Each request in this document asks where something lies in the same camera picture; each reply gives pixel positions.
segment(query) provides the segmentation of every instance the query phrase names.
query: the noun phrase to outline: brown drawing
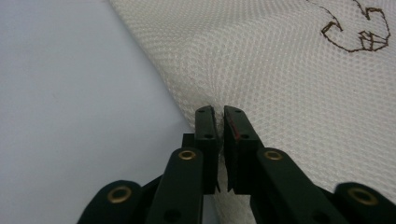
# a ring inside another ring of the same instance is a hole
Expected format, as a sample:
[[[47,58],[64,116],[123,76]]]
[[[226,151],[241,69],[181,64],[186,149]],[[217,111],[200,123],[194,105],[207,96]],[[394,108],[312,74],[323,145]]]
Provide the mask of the brown drawing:
[[[383,22],[382,26],[384,26],[386,29],[386,32],[384,34],[375,34],[372,31],[370,31],[369,28],[363,27],[362,28],[363,30],[359,30],[356,33],[356,37],[360,40],[360,46],[351,48],[346,46],[345,43],[342,43],[341,41],[334,38],[333,35],[331,35],[331,32],[333,33],[344,32],[345,29],[343,27],[342,22],[347,22],[347,21],[340,22],[340,20],[337,19],[333,15],[333,13],[330,12],[329,9],[327,9],[320,3],[320,0],[306,0],[306,1],[320,8],[323,8],[328,14],[331,15],[332,21],[330,21],[321,30],[321,33],[328,41],[330,41],[336,47],[346,50],[348,52],[356,52],[359,50],[377,51],[379,49],[385,48],[389,44],[389,38],[390,38],[389,26],[385,14],[381,8],[376,8],[376,7],[363,8],[357,0],[344,0],[344,2],[347,1],[348,4],[355,4],[356,7],[359,8],[360,13],[363,15],[362,19],[365,20],[365,22],[370,22],[373,15],[376,15],[377,18],[382,18],[382,22]]]

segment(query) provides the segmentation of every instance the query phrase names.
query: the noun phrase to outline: screw hole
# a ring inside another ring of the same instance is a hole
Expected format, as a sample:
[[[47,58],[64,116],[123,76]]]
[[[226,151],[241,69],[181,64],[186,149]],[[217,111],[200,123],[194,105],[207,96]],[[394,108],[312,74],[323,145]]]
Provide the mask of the screw hole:
[[[347,191],[350,197],[365,205],[377,205],[378,199],[369,191],[360,188],[352,188]]]
[[[132,191],[126,186],[119,186],[107,194],[107,199],[111,203],[123,203],[131,197]]]
[[[330,218],[326,214],[320,211],[315,211],[312,213],[312,219],[314,219],[317,223],[330,223]]]
[[[279,161],[283,158],[280,153],[275,151],[266,151],[264,152],[264,156],[271,161]]]
[[[213,135],[212,134],[205,134],[204,137],[207,138],[207,139],[211,139],[211,138],[213,138]]]
[[[163,214],[163,220],[170,223],[178,222],[180,218],[181,214],[176,209],[167,210],[165,214]]]
[[[180,153],[178,153],[178,156],[183,160],[183,161],[189,161],[195,158],[196,154],[193,151],[190,150],[184,150]]]

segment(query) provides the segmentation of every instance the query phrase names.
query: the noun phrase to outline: white table surface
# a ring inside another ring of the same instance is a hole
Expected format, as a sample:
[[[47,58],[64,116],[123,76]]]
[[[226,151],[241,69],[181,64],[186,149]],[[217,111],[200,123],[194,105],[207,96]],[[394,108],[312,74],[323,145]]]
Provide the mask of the white table surface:
[[[76,223],[104,185],[160,175],[183,133],[107,1],[0,1],[1,224]]]

